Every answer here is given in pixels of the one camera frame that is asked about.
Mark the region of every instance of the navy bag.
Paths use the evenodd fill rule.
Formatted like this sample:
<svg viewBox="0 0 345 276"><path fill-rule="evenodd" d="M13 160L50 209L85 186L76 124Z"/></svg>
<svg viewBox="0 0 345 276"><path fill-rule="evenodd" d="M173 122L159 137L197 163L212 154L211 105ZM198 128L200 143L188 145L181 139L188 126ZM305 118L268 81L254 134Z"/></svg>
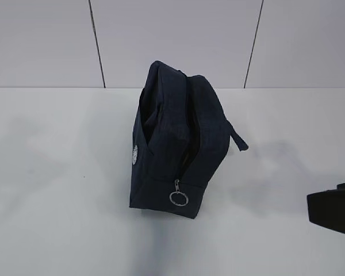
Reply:
<svg viewBox="0 0 345 276"><path fill-rule="evenodd" d="M195 218L230 136L239 150L248 149L203 76L154 62L133 128L129 206Z"/></svg>

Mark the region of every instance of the bag handle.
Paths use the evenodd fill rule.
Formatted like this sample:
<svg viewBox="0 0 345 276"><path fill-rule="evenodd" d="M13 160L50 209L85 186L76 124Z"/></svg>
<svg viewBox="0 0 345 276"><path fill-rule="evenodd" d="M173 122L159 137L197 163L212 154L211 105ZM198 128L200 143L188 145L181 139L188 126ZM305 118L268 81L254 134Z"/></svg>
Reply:
<svg viewBox="0 0 345 276"><path fill-rule="evenodd" d="M228 120L227 120L227 122L228 122L228 126L229 126L230 136L234 140L239 151L246 151L247 149L249 149L249 146L247 145L247 143L239 136L239 134L236 133L232 124Z"/></svg>

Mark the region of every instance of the circular logo patch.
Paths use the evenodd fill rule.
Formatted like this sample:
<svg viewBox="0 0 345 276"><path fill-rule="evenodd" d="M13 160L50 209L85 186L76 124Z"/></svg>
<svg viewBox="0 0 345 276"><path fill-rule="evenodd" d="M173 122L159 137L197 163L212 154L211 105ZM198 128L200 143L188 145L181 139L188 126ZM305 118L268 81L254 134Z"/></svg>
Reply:
<svg viewBox="0 0 345 276"><path fill-rule="evenodd" d="M133 165L137 162L137 157L138 157L138 146L135 145L133 149L133 159L132 159Z"/></svg>

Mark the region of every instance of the white surface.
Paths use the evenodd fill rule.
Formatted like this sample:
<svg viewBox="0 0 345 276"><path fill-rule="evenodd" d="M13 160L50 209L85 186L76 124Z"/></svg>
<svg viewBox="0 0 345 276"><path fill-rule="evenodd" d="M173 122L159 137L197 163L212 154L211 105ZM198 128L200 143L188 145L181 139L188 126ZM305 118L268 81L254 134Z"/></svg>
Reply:
<svg viewBox="0 0 345 276"><path fill-rule="evenodd" d="M345 276L306 212L345 181L345 90L218 90L250 150L195 220L128 208L139 92L0 89L0 276Z"/></svg>
<svg viewBox="0 0 345 276"><path fill-rule="evenodd" d="M87 0L0 0L0 86L102 87Z"/></svg>
<svg viewBox="0 0 345 276"><path fill-rule="evenodd" d="M261 0L92 0L106 87L143 87L161 60L243 87Z"/></svg>
<svg viewBox="0 0 345 276"><path fill-rule="evenodd" d="M345 87L345 0L265 0L247 87Z"/></svg>

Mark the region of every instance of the zipper pull ring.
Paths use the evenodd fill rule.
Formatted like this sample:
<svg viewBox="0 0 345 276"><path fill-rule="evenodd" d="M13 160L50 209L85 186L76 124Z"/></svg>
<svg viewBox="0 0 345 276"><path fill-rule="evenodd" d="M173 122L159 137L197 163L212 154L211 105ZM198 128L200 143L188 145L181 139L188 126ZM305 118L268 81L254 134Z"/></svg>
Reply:
<svg viewBox="0 0 345 276"><path fill-rule="evenodd" d="M176 180L174 181L174 184L175 184L175 191L172 192L172 193L170 194L170 201L171 201L172 204L174 204L174 205L176 205L176 206L183 207L183 206L185 206L185 205L188 204L189 199L188 199L188 196L187 196L185 193L182 193L182 192L180 191L179 183L180 183L180 180L178 180L178 179L176 179ZM173 197L174 194L176 194L176 195L180 194L180 195L184 196L184 197L185 197L185 203L184 203L184 204L180 204L180 203L177 203L175 200L173 200L172 197Z"/></svg>

